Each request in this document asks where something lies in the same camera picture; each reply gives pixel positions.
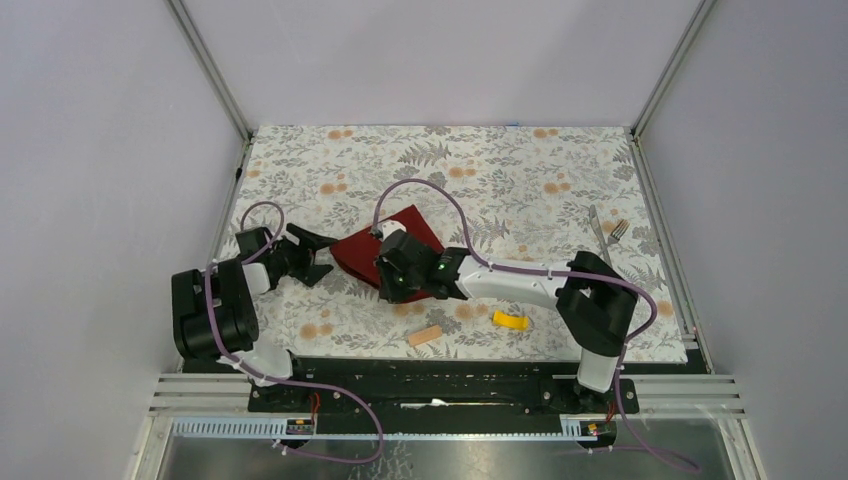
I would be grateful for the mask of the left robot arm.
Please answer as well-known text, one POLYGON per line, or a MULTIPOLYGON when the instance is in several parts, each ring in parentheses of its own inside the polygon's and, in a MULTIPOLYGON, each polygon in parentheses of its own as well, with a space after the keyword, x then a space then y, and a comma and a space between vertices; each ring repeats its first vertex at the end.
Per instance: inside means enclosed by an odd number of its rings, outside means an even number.
POLYGON ((204 270, 171 277, 172 331, 180 356, 216 362, 246 374, 288 411, 309 401, 310 385, 293 374, 292 354, 260 338, 254 301, 275 290, 283 278, 315 286, 333 267, 316 254, 337 243, 294 224, 273 235, 267 227, 236 234, 239 255, 204 270))

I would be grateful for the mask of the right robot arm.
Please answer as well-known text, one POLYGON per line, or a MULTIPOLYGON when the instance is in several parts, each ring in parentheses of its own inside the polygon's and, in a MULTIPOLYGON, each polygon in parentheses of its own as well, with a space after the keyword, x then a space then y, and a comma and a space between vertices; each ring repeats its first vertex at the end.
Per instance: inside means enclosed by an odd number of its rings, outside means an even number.
POLYGON ((381 299, 399 304, 425 293, 439 300, 499 299, 554 311, 581 349, 575 402, 597 412, 612 400, 635 308, 648 295, 601 257, 579 251, 560 266, 497 264, 478 259, 468 248, 437 252, 403 230, 379 239, 375 266, 381 299))

